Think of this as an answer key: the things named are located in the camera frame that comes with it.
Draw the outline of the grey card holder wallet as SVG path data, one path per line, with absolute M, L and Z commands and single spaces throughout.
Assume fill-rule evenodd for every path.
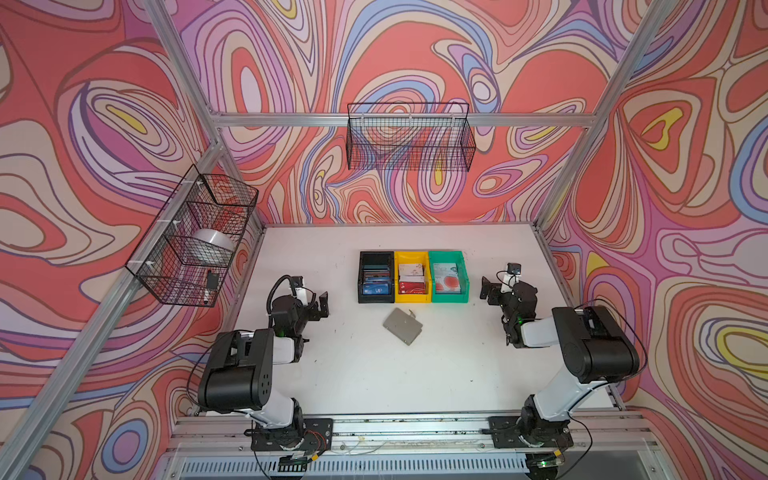
M 423 330 L 423 325 L 414 316 L 399 308 L 389 314 L 383 322 L 383 327 L 408 346 Z

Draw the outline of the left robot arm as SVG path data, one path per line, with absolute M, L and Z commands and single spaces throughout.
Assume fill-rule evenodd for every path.
M 328 294 L 307 288 L 301 276 L 283 275 L 266 299 L 268 323 L 253 331 L 220 334 L 209 351 L 197 392 L 203 411 L 239 413 L 263 430 L 304 432 L 299 402 L 280 393 L 274 368 L 299 362 L 306 326 L 329 316 Z

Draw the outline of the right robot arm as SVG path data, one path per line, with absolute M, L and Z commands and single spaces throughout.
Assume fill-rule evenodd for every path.
M 529 396 L 512 427 L 525 443 L 538 445 L 563 434 L 572 410 L 594 391 L 641 371 L 640 354 L 610 311 L 602 306 L 556 307 L 537 317 L 538 290 L 505 274 L 501 281 L 481 279 L 480 298 L 502 312 L 505 341 L 517 349 L 557 347 L 563 366 L 538 393 Z

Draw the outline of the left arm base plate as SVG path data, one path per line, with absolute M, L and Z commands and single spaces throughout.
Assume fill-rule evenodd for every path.
M 265 429 L 258 424 L 244 431 L 255 452 L 320 454 L 332 447 L 334 420 L 330 417 L 295 420 L 278 429 Z

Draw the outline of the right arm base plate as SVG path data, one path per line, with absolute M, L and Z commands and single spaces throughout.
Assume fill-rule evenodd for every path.
M 497 449 L 549 449 L 566 450 L 573 446 L 568 421 L 550 422 L 537 417 L 492 416 L 488 427 L 482 429 L 490 435 Z

